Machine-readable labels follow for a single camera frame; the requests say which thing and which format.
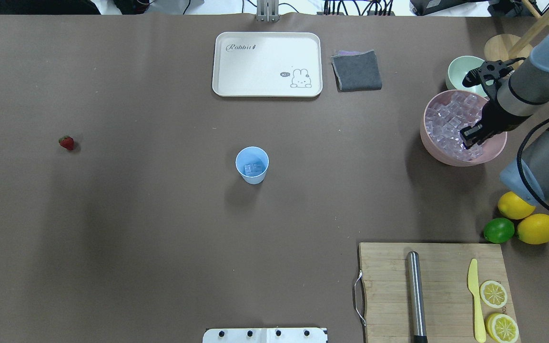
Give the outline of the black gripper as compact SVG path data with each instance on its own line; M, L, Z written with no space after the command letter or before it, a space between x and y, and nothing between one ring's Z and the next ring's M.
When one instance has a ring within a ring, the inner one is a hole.
M490 100L482 108L482 118L473 126L460 130L465 149L482 145L486 139L506 131L512 131L529 117L529 103L512 93L503 93Z

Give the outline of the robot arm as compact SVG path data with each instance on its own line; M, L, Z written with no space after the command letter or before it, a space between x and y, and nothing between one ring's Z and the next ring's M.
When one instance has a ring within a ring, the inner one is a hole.
M527 57L484 61L467 72L463 85L479 85L488 96L480 120L460 130L466 148L515 130L549 106L549 35ZM549 211L549 117L525 135L499 178L525 202Z

